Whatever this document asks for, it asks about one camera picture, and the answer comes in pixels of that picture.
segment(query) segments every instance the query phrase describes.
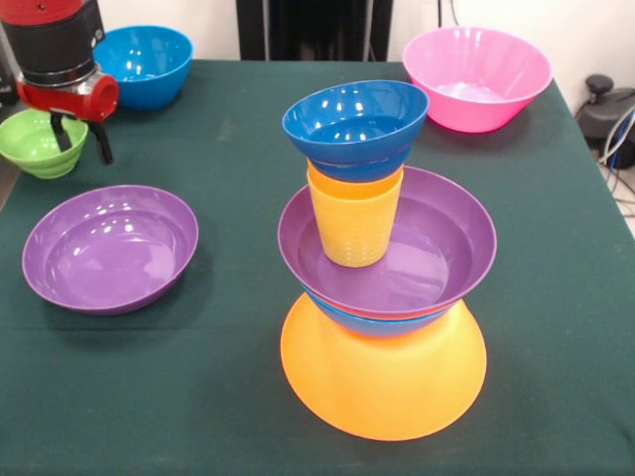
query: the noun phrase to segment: yellow cup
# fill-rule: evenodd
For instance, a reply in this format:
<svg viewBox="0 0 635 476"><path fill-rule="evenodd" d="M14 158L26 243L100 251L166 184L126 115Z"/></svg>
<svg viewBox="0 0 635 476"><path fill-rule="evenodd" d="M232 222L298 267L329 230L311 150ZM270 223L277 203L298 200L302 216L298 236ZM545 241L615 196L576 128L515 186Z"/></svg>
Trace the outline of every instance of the yellow cup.
<svg viewBox="0 0 635 476"><path fill-rule="evenodd" d="M319 238L334 263L361 268L386 254L403 179L402 166L377 181L339 181L309 161L307 180Z"/></svg>

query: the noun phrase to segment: red robot part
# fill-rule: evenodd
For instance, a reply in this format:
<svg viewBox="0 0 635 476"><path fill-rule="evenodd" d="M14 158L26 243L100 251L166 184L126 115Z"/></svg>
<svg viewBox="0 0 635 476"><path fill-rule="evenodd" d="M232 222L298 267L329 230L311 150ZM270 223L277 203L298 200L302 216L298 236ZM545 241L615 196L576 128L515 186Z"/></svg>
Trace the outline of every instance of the red robot part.
<svg viewBox="0 0 635 476"><path fill-rule="evenodd" d="M112 114L119 97L117 81L106 74L96 77L89 87L42 88L22 81L17 86L22 100L32 107L91 122L103 122Z"/></svg>
<svg viewBox="0 0 635 476"><path fill-rule="evenodd" d="M81 9L81 0L0 0L0 20L23 27L65 20Z"/></svg>

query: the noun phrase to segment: bowl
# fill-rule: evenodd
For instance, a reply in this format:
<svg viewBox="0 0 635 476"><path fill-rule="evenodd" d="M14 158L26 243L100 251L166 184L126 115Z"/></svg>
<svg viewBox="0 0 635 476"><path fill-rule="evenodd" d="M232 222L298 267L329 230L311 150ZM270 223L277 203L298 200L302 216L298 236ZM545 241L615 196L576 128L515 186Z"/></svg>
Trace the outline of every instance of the bowl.
<svg viewBox="0 0 635 476"><path fill-rule="evenodd" d="M348 330L369 337L395 337L397 335L414 332L415 330L419 330L430 324L438 317L444 315L447 311L447 308L444 308L443 310L438 310L437 312L412 319L370 319L338 309L337 307L326 303L314 295L311 291L307 291L307 294L319 310L321 310L327 317L331 318Z"/></svg>
<svg viewBox="0 0 635 476"><path fill-rule="evenodd" d="M287 110L282 126L326 176L375 181L404 164L427 111L428 96L412 84L358 81L301 99Z"/></svg>
<svg viewBox="0 0 635 476"><path fill-rule="evenodd" d="M198 240L196 218L158 188L116 185L65 201L35 226L22 267L41 298L90 314L150 304L183 273Z"/></svg>
<svg viewBox="0 0 635 476"><path fill-rule="evenodd" d="M413 83L430 96L430 117L460 132L503 127L552 81L535 46L509 33L473 27L418 35L403 52Z"/></svg>
<svg viewBox="0 0 635 476"><path fill-rule="evenodd" d="M60 152L51 127L51 114L25 109L0 124L0 154L22 171L39 179L57 179L77 164L88 135L88 126L63 118L70 149Z"/></svg>
<svg viewBox="0 0 635 476"><path fill-rule="evenodd" d="M309 189L289 201L278 244L300 283L338 309L371 318L425 316L472 291L496 255L496 231L467 190L432 172L404 167L386 255L365 268L331 261L321 246Z"/></svg>
<svg viewBox="0 0 635 476"><path fill-rule="evenodd" d="M280 352L309 410L381 441L419 438L457 421L487 369L483 335L462 300L422 329L377 339L348 332L302 294L285 319Z"/></svg>
<svg viewBox="0 0 635 476"><path fill-rule="evenodd" d="M133 26L108 32L94 57L117 81L121 106L153 110L170 104L183 88L193 46L170 28Z"/></svg>

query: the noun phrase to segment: green tablecloth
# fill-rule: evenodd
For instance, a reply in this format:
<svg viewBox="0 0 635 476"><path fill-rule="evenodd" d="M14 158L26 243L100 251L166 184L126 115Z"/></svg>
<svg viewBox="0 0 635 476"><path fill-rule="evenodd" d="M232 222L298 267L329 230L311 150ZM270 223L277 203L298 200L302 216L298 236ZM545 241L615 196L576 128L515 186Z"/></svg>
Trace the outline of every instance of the green tablecloth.
<svg viewBox="0 0 635 476"><path fill-rule="evenodd" d="M409 158L471 190L499 236L466 300L488 349L471 410L379 443L313 416L279 357L301 292L278 253L305 183L288 106L318 88L407 80L394 63L196 61L179 100L107 123L66 178L21 177L0 214L0 474L632 474L635 247L552 85L498 132L428 121ZM200 242L184 278L120 317L64 311L21 273L28 233L73 195L149 184L185 199Z"/></svg>

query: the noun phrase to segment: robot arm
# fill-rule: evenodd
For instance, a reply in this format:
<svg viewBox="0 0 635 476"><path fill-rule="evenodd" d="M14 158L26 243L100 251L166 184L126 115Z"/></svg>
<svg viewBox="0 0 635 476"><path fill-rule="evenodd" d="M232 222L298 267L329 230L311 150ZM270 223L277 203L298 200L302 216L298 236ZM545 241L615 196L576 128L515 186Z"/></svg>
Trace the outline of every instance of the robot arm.
<svg viewBox="0 0 635 476"><path fill-rule="evenodd" d="M52 113L61 149L69 146L62 116L86 121L110 163L102 122L116 109L119 91L92 56L104 39L97 0L0 0L0 21L20 69L22 100Z"/></svg>

